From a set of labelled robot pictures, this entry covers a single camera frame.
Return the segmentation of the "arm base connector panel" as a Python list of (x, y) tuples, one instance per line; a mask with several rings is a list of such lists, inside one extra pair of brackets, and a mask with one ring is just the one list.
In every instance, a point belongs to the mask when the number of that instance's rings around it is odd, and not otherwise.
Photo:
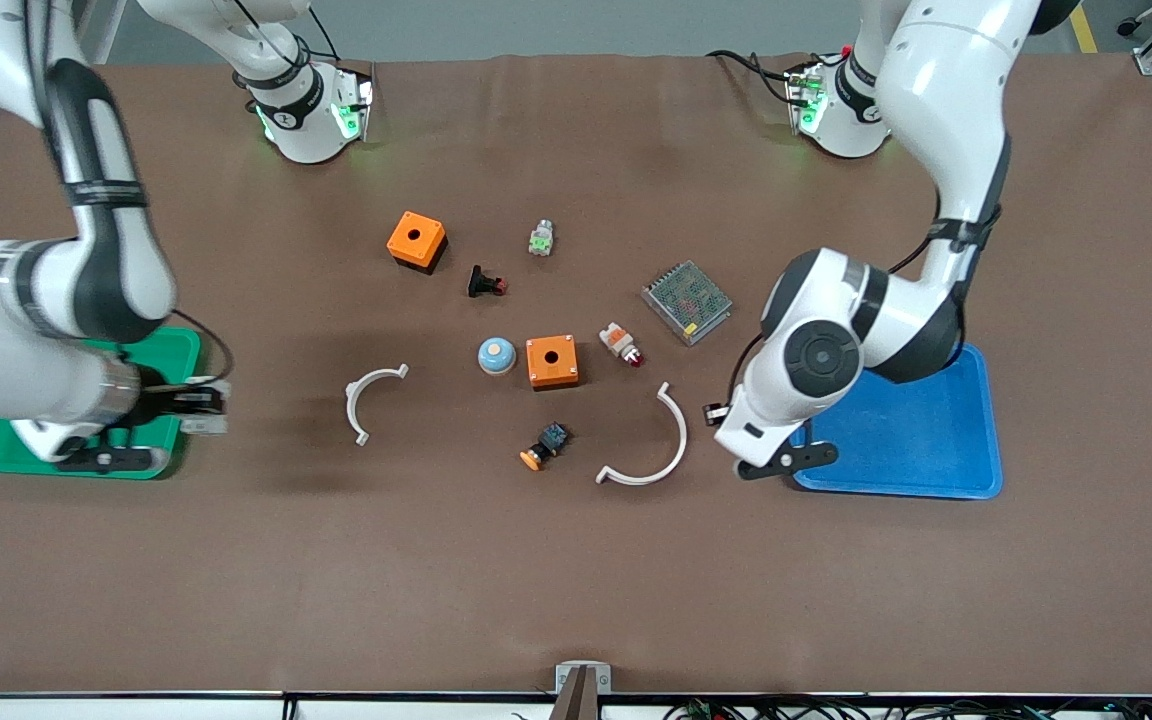
[(374, 82), (367, 73), (338, 68), (334, 70), (332, 114), (343, 141), (366, 137)]
[(824, 68), (818, 61), (783, 73), (788, 115), (795, 135), (814, 135), (818, 131), (829, 101)]

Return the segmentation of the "green plastic tray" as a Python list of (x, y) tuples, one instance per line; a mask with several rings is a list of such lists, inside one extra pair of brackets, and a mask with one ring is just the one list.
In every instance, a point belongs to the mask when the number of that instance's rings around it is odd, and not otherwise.
[[(180, 382), (195, 374), (200, 361), (200, 338), (195, 331), (164, 327), (145, 341), (126, 344), (128, 361), (151, 366), (166, 381)], [(175, 416), (161, 416), (145, 427), (115, 430), (111, 433), (116, 445), (137, 445), (164, 450), (172, 461), (183, 454), (184, 441), (180, 438), (180, 420)], [(37, 475), (37, 477), (93, 478), (96, 480), (156, 480), (166, 473), (166, 468), (119, 470), (109, 473), (99, 471), (61, 471), (50, 462), (41, 461), (28, 450), (12, 427), (10, 420), (0, 419), (0, 473)]]

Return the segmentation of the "metal mesh power supply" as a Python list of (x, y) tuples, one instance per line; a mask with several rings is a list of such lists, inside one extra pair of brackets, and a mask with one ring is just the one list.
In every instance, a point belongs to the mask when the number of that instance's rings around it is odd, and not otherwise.
[(685, 346), (707, 338), (732, 316), (730, 296), (691, 260), (654, 278), (641, 296)]

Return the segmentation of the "red indicator lamp orange body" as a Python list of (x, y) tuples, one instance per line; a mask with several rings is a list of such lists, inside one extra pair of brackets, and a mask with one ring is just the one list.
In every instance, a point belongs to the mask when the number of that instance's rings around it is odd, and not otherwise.
[(608, 351), (623, 363), (639, 367), (643, 365), (643, 355), (637, 347), (635, 338), (617, 323), (609, 323), (607, 327), (599, 331), (600, 342), (608, 348)]

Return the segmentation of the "orange push button blue body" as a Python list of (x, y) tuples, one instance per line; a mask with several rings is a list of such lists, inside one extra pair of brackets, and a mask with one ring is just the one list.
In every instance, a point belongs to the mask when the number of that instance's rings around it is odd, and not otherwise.
[(518, 457), (530, 470), (541, 471), (550, 460), (562, 454), (568, 441), (570, 430), (553, 420), (540, 430), (535, 444), (520, 452)]

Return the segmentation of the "blue plastic tray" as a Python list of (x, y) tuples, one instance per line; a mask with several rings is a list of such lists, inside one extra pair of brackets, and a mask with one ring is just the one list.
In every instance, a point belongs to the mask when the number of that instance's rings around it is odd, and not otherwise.
[(950, 367), (893, 384), (870, 370), (814, 416), (832, 464), (797, 471), (797, 487), (852, 495), (990, 500), (1005, 488), (986, 359), (967, 344)]

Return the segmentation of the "brown table mat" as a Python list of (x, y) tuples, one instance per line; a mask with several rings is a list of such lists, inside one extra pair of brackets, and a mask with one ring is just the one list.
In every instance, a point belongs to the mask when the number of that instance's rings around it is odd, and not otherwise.
[[(180, 305), (229, 343), (230, 429), (177, 473), (0, 477), (0, 692), (530, 691), (591, 659), (641, 692), (1152, 694), (1152, 78), (1028, 55), (1005, 213), (968, 300), (1001, 495), (744, 482), (699, 418), (788, 260), (888, 266), (934, 194), (838, 161), (707, 58), (378, 69), (369, 143), (262, 141), (220, 65), (105, 67)], [(444, 223), (431, 275), (391, 258)], [(550, 258), (526, 251), (539, 220)], [(694, 262), (732, 316), (685, 346), (641, 296)], [(505, 296), (467, 296), (473, 265)], [(622, 325), (643, 365), (600, 342)], [(579, 386), (524, 346), (571, 334)], [(515, 366), (477, 365), (486, 338)], [(346, 387), (406, 363), (358, 401)], [(652, 486), (599, 486), (609, 465)], [(570, 430), (541, 471), (518, 454)]]

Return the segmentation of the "orange button box black base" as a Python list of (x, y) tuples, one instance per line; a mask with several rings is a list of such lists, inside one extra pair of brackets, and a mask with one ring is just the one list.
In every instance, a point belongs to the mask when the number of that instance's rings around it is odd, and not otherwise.
[(397, 265), (431, 275), (447, 250), (442, 222), (415, 211), (404, 211), (387, 241), (387, 251)]

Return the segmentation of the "large white arc bracket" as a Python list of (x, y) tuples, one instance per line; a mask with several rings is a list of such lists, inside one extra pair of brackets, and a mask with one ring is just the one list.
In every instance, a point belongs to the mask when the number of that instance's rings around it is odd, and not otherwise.
[(664, 409), (668, 411), (673, 420), (675, 420), (679, 434), (675, 454), (673, 454), (662, 469), (655, 471), (655, 473), (644, 475), (644, 477), (632, 477), (632, 475), (622, 473), (616, 468), (604, 465), (599, 470), (599, 473), (594, 475), (594, 483), (599, 484), (599, 486), (607, 483), (627, 487), (652, 486), (652, 484), (669, 477), (679, 468), (682, 460), (684, 460), (687, 447), (689, 447), (689, 425), (687, 425), (684, 411), (682, 411), (675, 397), (670, 395), (670, 382), (660, 382), (660, 387), (655, 392), (655, 397), (664, 406)]

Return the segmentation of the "small white arc bracket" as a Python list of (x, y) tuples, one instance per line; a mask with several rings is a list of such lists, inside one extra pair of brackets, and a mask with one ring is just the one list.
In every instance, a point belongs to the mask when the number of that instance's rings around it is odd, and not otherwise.
[(358, 416), (358, 401), (364, 395), (364, 391), (371, 384), (384, 381), (384, 379), (404, 379), (408, 373), (410, 373), (410, 365), (402, 363), (394, 367), (371, 370), (371, 372), (361, 376), (357, 381), (347, 384), (346, 419), (348, 420), (349, 429), (353, 429), (353, 433), (355, 433), (355, 445), (357, 447), (365, 447), (370, 439), (370, 433), (362, 425), (361, 416)]

